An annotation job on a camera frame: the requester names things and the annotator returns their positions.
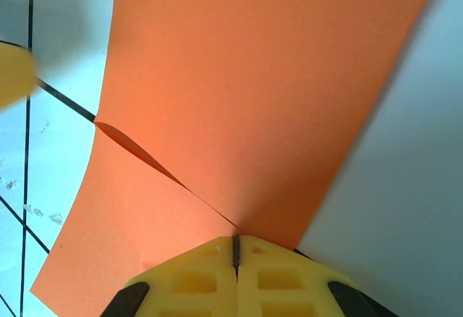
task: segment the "orange paper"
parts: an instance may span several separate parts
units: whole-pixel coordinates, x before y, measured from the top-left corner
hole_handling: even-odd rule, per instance
[[[293,248],[426,0],[114,0],[97,120]]]
[[[235,228],[99,129],[79,195],[32,293],[58,316],[99,316],[134,275]]]

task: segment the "blurry yellow object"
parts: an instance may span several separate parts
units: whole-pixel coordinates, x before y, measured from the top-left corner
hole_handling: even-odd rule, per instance
[[[377,315],[344,275],[257,237],[239,236],[217,238],[136,276],[101,316]]]
[[[30,95],[36,84],[31,53],[0,41],[0,109]]]

